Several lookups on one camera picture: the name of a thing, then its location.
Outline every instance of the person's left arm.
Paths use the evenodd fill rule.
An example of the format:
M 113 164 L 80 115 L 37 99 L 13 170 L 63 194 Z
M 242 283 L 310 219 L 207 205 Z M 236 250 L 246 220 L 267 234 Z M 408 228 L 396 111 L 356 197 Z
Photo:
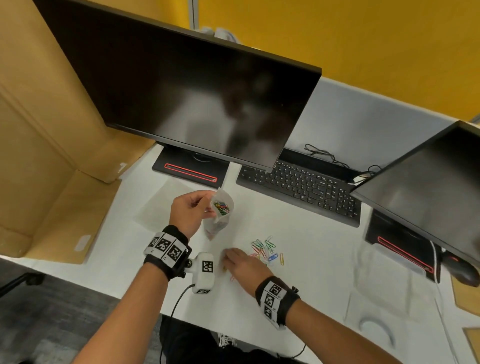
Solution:
M 209 209 L 213 191 L 196 191 L 175 198 L 170 225 L 190 238 L 204 218 L 215 215 Z M 157 266 L 145 263 L 127 292 L 100 329 L 79 352 L 73 364 L 141 364 L 167 292 L 168 279 Z

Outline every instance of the black keyboard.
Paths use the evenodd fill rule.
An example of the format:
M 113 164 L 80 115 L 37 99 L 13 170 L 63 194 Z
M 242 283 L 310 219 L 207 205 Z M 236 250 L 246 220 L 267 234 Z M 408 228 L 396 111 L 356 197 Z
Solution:
M 352 186 L 327 175 L 279 160 L 272 173 L 242 166 L 237 184 L 347 225 L 360 225 L 361 202 Z

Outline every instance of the black monitor screen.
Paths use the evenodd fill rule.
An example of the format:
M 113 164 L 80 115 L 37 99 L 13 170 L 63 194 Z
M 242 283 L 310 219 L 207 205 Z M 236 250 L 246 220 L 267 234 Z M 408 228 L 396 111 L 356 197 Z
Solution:
M 353 195 L 480 266 L 480 129 L 459 122 Z
M 272 167 L 321 76 L 108 8 L 34 3 L 104 122 L 167 144 Z

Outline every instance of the white cable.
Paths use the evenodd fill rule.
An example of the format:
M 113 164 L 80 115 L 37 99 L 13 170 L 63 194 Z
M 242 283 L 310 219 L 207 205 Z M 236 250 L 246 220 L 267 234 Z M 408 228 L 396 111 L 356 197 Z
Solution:
M 442 309 L 438 306 L 437 299 L 435 299 L 435 305 L 437 306 L 437 311 L 438 315 L 440 316 L 440 321 L 442 322 L 442 326 L 444 328 L 444 333 L 448 341 L 448 346 L 450 347 L 450 351 L 452 352 L 453 359 L 455 360 L 455 364 L 458 364 L 458 359 L 456 356 L 456 351 L 455 348 L 453 347 L 452 339 L 450 338 L 450 335 L 448 334 L 447 326 L 444 321 L 444 299 L 442 297 L 442 292 L 440 291 L 439 284 L 438 284 L 438 279 L 437 279 L 437 250 L 435 249 L 435 244 L 430 240 L 430 244 L 432 245 L 433 249 L 433 279 L 435 281 L 435 286 L 437 287 L 438 294 L 440 296 L 440 303 L 442 306 Z

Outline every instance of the white sensor device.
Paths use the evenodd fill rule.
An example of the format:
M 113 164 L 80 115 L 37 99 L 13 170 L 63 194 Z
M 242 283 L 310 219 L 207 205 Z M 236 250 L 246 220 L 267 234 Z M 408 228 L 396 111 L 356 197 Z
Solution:
M 193 293 L 210 293 L 215 285 L 215 274 L 213 272 L 213 254 L 201 252 L 195 259 L 188 259 L 185 267 L 186 273 L 192 273 Z

